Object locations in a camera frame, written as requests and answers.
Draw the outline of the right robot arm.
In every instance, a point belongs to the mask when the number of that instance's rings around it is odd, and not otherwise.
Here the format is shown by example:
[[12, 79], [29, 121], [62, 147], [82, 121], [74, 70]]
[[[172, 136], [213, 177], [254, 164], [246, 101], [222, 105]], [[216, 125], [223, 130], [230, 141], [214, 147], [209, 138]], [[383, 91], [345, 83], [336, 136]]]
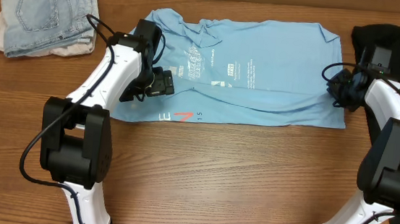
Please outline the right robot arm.
[[400, 214], [400, 84], [388, 76], [390, 49], [366, 48], [358, 64], [327, 79], [333, 106], [355, 111], [366, 108], [372, 146], [357, 172], [357, 192], [326, 223], [381, 224]]

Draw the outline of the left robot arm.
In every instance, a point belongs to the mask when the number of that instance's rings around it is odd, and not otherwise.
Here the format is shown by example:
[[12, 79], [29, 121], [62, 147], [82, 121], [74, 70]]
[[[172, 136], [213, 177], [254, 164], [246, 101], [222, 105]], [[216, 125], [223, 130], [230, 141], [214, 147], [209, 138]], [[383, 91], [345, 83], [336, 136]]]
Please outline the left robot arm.
[[52, 97], [43, 107], [40, 165], [47, 185], [66, 195], [72, 224], [112, 224], [103, 180], [112, 159], [110, 112], [118, 103], [172, 95], [172, 73], [156, 63], [166, 39], [156, 23], [139, 20], [133, 33], [112, 32], [94, 72], [67, 98]]

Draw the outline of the light blue printed t-shirt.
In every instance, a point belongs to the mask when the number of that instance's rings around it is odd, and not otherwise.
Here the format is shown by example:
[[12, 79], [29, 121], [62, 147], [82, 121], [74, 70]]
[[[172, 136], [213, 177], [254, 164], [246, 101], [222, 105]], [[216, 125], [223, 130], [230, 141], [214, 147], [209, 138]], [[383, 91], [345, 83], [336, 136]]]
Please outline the light blue printed t-shirt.
[[341, 41], [320, 24], [192, 24], [167, 8], [148, 19], [165, 36], [158, 65], [172, 73], [174, 93], [120, 103], [114, 119], [345, 127], [326, 87], [340, 69]]

